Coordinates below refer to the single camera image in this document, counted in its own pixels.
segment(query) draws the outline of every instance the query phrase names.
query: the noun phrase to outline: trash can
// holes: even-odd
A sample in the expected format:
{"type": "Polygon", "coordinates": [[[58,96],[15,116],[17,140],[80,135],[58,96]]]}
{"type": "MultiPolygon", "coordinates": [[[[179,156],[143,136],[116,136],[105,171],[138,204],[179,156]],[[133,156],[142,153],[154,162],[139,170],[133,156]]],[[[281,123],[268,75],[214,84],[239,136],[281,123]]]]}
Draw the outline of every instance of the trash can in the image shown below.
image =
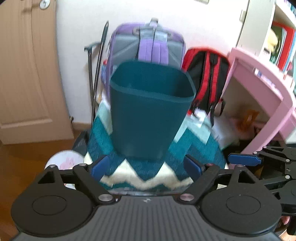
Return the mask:
{"type": "Polygon", "coordinates": [[[130,61],[111,77],[110,94],[115,150],[126,157],[158,160],[179,130],[196,90],[181,70],[130,61]]]}

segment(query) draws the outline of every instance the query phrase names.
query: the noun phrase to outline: purple backpack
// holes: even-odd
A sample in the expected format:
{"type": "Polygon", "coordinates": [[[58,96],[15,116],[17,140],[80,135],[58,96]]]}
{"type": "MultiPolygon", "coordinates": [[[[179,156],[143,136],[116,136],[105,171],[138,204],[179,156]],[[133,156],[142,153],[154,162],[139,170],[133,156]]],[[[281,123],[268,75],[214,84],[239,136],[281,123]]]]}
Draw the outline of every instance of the purple backpack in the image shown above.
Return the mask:
{"type": "Polygon", "coordinates": [[[120,25],[113,32],[109,45],[108,61],[104,62],[101,73],[108,99],[110,77],[121,63],[137,59],[180,69],[186,49],[182,35],[162,28],[155,18],[148,24],[120,25]]]}

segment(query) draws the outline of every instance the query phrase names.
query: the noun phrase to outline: door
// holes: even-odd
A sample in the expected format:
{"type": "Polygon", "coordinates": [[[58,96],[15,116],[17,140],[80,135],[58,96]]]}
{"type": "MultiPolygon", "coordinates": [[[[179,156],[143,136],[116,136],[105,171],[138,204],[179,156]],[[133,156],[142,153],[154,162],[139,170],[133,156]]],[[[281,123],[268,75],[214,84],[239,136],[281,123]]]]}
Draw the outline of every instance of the door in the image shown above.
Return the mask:
{"type": "Polygon", "coordinates": [[[59,73],[56,2],[0,5],[0,140],[4,144],[72,139],[59,73]]]}

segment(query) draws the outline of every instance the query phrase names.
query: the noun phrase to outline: red folder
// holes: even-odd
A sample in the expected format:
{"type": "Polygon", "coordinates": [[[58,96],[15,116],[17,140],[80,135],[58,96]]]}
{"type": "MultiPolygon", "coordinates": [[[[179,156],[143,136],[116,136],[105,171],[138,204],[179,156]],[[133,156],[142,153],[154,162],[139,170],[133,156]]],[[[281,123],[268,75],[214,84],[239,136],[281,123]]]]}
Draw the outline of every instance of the red folder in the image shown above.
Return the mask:
{"type": "Polygon", "coordinates": [[[272,22],[272,25],[282,27],[287,31],[287,36],[286,36],[286,39],[284,42],[284,47],[281,52],[281,56],[279,58],[279,63],[278,63],[279,69],[284,70],[285,64],[288,60],[289,53],[290,53],[290,50],[292,47],[295,29],[288,27],[282,23],[278,23],[278,22],[274,22],[274,21],[272,22]]]}

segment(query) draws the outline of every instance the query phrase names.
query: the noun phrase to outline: gray ribbed panel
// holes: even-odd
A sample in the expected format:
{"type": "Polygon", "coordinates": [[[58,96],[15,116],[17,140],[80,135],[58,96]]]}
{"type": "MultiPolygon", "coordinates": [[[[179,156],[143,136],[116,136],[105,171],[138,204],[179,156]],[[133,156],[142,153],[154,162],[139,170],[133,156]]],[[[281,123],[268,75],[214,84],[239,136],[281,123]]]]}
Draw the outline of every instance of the gray ribbed panel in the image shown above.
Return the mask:
{"type": "Polygon", "coordinates": [[[234,237],[209,226],[193,206],[172,197],[128,197],[98,208],[81,229],[56,238],[21,233],[14,241],[279,241],[273,233],[259,237],[234,237]]]}

